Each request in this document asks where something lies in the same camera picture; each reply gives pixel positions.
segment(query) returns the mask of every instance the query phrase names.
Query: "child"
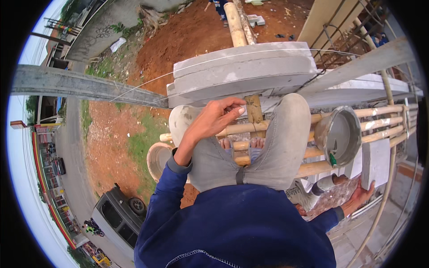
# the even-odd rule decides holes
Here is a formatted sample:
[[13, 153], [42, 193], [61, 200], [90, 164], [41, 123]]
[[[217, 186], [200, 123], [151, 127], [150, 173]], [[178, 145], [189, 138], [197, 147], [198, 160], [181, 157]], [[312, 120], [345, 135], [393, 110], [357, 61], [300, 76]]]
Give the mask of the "child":
[[214, 2], [216, 11], [221, 15], [221, 21], [224, 21], [224, 27], [228, 27], [227, 15], [225, 14], [224, 4], [228, 3], [227, 0], [208, 0], [207, 6], [204, 9], [204, 12], [207, 11], [207, 8]]

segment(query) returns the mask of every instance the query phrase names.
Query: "trowel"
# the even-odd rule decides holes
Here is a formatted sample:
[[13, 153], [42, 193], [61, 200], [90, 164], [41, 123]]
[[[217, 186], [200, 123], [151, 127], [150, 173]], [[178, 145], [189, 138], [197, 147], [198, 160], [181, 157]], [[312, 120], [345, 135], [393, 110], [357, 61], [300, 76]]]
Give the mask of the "trowel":
[[335, 140], [334, 149], [329, 151], [329, 161], [331, 162], [331, 165], [333, 168], [337, 167], [337, 159], [335, 159], [335, 156], [334, 156], [334, 154], [337, 152], [337, 149], [338, 149], [337, 140]]

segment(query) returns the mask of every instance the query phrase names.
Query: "shirt cuff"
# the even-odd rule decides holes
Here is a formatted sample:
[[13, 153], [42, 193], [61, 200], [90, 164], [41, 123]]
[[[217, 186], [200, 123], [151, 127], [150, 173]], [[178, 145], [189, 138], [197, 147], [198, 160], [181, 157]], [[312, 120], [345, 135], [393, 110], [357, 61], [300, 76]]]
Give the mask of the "shirt cuff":
[[340, 206], [338, 206], [336, 208], [333, 208], [333, 210], [337, 214], [338, 222], [342, 221], [344, 219], [344, 211], [343, 211], [343, 209]]
[[190, 159], [188, 166], [179, 166], [174, 160], [174, 154], [176, 153], [176, 151], [177, 148], [174, 148], [170, 159], [168, 159], [167, 161], [168, 168], [177, 174], [189, 173], [192, 170], [192, 158]]

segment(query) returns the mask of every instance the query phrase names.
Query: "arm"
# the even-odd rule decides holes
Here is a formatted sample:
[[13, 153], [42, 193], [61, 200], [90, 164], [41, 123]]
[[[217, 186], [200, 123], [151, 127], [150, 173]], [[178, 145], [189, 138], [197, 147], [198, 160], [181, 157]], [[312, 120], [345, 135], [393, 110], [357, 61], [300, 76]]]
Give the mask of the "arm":
[[356, 190], [351, 195], [350, 199], [343, 205], [331, 208], [309, 222], [310, 226], [318, 231], [328, 232], [336, 226], [345, 217], [352, 214], [362, 203], [367, 201], [374, 192], [374, 181], [371, 183], [369, 191], [362, 188], [360, 178], [357, 182]]
[[173, 150], [148, 206], [139, 241], [146, 240], [180, 210], [187, 174], [192, 169], [192, 154], [197, 143], [218, 134], [245, 111], [246, 101], [228, 97], [210, 101], [185, 131], [177, 149]]
[[211, 5], [212, 1], [213, 1], [213, 0], [211, 0], [211, 1], [209, 1], [209, 2], [207, 3], [207, 6], [205, 7], [204, 12], [206, 12], [206, 11], [207, 11], [207, 9], [208, 9], [208, 7]]

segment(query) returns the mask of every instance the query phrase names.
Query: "sky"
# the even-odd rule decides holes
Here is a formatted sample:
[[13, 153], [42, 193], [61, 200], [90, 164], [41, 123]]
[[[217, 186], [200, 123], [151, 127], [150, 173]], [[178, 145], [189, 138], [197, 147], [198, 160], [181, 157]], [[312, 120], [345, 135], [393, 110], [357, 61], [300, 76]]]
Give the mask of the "sky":
[[[54, 0], [44, 11], [33, 31], [44, 33], [44, 17], [59, 18], [66, 0]], [[40, 65], [47, 55], [47, 39], [30, 36], [19, 59], [20, 64]], [[39, 197], [36, 166], [34, 163], [29, 129], [13, 129], [10, 121], [26, 121], [27, 96], [10, 96], [7, 112], [6, 138], [12, 184], [22, 213], [39, 246], [56, 267], [79, 267], [67, 252], [67, 241], [51, 219], [47, 204]]]

